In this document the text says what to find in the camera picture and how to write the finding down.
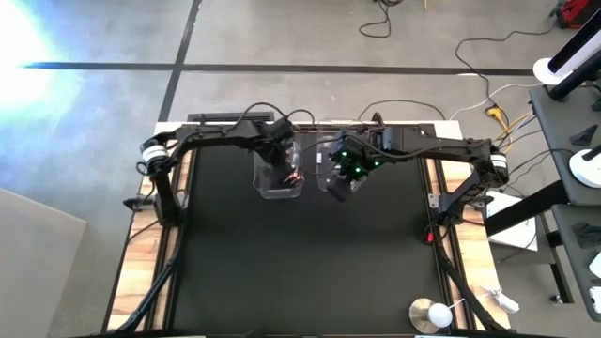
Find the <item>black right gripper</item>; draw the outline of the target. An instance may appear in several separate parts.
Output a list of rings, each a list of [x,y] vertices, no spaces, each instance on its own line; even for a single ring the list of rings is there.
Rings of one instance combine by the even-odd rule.
[[[339,202],[345,202],[350,192],[356,192],[367,180],[366,176],[381,165],[381,161],[369,152],[364,139],[347,131],[336,133],[329,158],[339,177],[328,178],[326,189]]]

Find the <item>clear plastic bin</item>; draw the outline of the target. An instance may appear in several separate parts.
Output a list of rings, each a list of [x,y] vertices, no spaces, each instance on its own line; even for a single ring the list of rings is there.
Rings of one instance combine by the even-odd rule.
[[[253,186],[265,199],[289,199],[301,195],[304,184],[304,173],[301,169],[301,137],[294,136],[288,142],[284,171],[254,153],[254,179]],[[303,180],[286,181],[292,174],[302,174]]]
[[[326,189],[327,179],[330,177],[343,177],[348,183],[351,181],[344,173],[342,149],[342,135],[319,134],[317,137],[316,154],[322,153],[322,163],[316,162],[316,178],[320,190],[328,192]]]

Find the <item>black floor vent grille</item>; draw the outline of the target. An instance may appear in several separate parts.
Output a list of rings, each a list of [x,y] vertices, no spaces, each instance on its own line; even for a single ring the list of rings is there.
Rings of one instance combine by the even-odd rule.
[[[273,121],[274,112],[249,112],[249,113],[201,113],[201,114],[190,114],[188,115],[188,122],[199,122],[201,124],[207,124],[209,122],[216,122],[223,124],[226,122],[236,122],[241,117],[244,120],[257,120],[257,121]]]

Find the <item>black table mat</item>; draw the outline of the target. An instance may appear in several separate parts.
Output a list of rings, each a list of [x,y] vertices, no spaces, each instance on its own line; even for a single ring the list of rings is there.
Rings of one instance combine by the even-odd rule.
[[[418,298],[441,300],[421,161],[386,164],[347,200],[307,177],[265,199],[254,157],[207,147],[193,162],[172,325],[209,335],[405,334]]]

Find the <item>white dome device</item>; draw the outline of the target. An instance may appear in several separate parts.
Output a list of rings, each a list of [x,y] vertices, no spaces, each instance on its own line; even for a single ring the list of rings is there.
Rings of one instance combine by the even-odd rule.
[[[433,303],[427,310],[428,320],[438,328],[446,328],[453,322],[451,309],[443,303]]]

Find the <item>white flat box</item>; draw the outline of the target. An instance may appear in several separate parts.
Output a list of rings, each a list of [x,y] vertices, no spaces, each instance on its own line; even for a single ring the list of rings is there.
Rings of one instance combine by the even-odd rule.
[[[485,216],[487,218],[521,201],[519,197],[501,192],[489,191],[485,195],[492,198],[492,201],[485,207]],[[536,220],[530,218],[495,235],[489,236],[488,240],[496,244],[537,252],[538,244],[536,237]]]

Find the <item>black side table beam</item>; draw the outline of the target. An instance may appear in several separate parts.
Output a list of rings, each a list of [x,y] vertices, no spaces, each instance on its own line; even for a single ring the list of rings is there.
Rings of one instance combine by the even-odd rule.
[[[569,198],[560,180],[521,201],[496,212],[484,220],[486,234],[494,236],[508,228],[533,218],[558,204],[567,204]]]

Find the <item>white power adapter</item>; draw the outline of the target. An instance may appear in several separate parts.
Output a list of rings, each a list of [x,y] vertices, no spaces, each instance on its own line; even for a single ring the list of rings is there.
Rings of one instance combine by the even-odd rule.
[[[488,296],[494,298],[497,304],[502,310],[508,314],[515,314],[520,310],[520,305],[515,301],[506,296],[503,290],[499,288],[491,288],[487,286],[481,286]]]

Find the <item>grey side table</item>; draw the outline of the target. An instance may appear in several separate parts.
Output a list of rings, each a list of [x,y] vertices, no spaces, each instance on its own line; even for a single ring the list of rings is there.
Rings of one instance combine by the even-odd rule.
[[[601,206],[601,189],[594,189],[579,182],[569,169],[571,154],[580,150],[601,145],[601,112],[592,106],[601,99],[601,93],[592,87],[579,87],[564,100],[553,100],[543,86],[530,91],[532,110],[549,148],[557,149],[552,153],[555,167],[564,186],[569,201],[583,207]],[[591,145],[573,145],[569,138],[597,125]]]
[[[580,223],[601,227],[601,207],[555,205],[551,208],[551,212],[557,224],[562,245],[575,275],[578,291],[582,296],[588,316],[592,321],[601,323],[601,315],[597,315],[593,311],[593,305],[589,297],[590,287],[601,286],[601,279],[589,271],[589,264],[596,254],[601,252],[601,244],[582,249],[573,230],[574,226]]]

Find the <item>white round base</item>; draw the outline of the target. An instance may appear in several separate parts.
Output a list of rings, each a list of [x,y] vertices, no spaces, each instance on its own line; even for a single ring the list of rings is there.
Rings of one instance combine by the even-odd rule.
[[[569,169],[583,185],[601,189],[601,144],[578,151],[570,158]]]

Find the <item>black triangular part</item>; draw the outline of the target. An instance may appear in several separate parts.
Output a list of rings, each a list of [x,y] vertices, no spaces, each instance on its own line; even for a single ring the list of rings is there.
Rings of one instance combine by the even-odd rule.
[[[592,143],[598,125],[594,124],[583,131],[569,137],[569,142],[574,146],[589,146]]]

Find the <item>grey floor board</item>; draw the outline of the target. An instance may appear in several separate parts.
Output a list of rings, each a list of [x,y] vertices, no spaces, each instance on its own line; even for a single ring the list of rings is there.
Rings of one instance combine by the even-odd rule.
[[[46,338],[86,228],[0,188],[0,338]]]

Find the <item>red tool case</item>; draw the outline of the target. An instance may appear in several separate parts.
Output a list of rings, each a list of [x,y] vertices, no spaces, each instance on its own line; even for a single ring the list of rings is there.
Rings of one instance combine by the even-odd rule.
[[[601,8],[601,0],[558,0],[550,11],[561,29],[578,29]]]

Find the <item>black rig frame strut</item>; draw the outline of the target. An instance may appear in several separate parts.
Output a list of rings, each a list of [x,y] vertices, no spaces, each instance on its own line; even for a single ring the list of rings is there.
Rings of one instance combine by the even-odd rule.
[[[173,270],[178,231],[157,223],[135,225],[126,239],[103,330],[160,330]]]
[[[469,307],[484,326],[485,331],[507,332],[507,329],[492,317],[492,315],[473,294],[467,282],[461,277],[459,272],[453,266],[453,263],[447,256],[442,243],[439,240],[435,240],[434,247],[441,268],[452,279],[461,296],[465,299]]]

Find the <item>white lamp base with post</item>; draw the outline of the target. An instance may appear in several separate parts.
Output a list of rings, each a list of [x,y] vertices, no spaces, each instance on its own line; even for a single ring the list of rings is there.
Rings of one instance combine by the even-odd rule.
[[[536,61],[532,71],[540,83],[557,85],[599,51],[601,24],[586,23],[553,57]]]

